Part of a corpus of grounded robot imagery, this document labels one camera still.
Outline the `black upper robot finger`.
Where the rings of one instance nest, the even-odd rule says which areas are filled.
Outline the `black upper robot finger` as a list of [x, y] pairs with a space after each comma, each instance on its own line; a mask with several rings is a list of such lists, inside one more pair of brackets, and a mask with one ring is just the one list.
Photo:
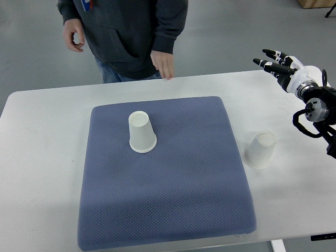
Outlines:
[[262, 52], [265, 53], [267, 57], [275, 60], [280, 65], [291, 65], [293, 62], [293, 59], [284, 52], [270, 49], [263, 49]]

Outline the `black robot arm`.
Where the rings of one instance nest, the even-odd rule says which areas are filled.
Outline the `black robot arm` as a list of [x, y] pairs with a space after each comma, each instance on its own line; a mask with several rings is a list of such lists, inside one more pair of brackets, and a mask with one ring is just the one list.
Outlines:
[[274, 61], [254, 58], [253, 62], [274, 76], [285, 92], [294, 94], [306, 105], [293, 115], [292, 124], [311, 138], [324, 138], [328, 144], [327, 155], [334, 158], [335, 89], [327, 85], [326, 71], [322, 71], [320, 86], [296, 57], [270, 49], [263, 49], [263, 53]]

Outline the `person's right hand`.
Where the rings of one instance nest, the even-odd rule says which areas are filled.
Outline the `person's right hand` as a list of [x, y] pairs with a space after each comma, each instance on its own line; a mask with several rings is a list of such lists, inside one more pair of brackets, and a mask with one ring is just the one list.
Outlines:
[[62, 36], [67, 49], [76, 53], [83, 52], [85, 36], [79, 19], [69, 19], [64, 22]]

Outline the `black lower robot finger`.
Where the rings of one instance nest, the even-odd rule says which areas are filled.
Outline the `black lower robot finger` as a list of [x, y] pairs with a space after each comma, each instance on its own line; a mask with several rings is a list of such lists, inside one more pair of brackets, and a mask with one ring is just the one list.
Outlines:
[[257, 64], [258, 66], [262, 67], [264, 69], [264, 71], [266, 71], [268, 73], [291, 76], [296, 72], [295, 69], [292, 69], [290, 67], [283, 66], [283, 65], [280, 65], [280, 64], [277, 64], [277, 63], [266, 61], [266, 60], [261, 60], [261, 59], [258, 59], [258, 58], [254, 58], [253, 62], [255, 64]]

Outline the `person's left hand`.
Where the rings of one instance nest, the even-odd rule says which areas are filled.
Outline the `person's left hand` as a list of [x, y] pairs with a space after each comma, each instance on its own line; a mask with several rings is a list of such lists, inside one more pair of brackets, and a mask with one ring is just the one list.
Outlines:
[[162, 78], [166, 80], [171, 80], [174, 78], [174, 55], [160, 52], [160, 51], [151, 51], [150, 57], [153, 63], [153, 66], [159, 71]]

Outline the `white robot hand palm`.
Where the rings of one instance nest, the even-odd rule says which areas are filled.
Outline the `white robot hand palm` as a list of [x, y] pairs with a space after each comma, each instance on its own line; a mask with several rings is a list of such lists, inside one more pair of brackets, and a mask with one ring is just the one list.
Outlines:
[[295, 56], [275, 56], [275, 62], [289, 68], [288, 73], [275, 72], [277, 82], [288, 93], [304, 93], [305, 90], [318, 87], [318, 84], [308, 75], [306, 67]]

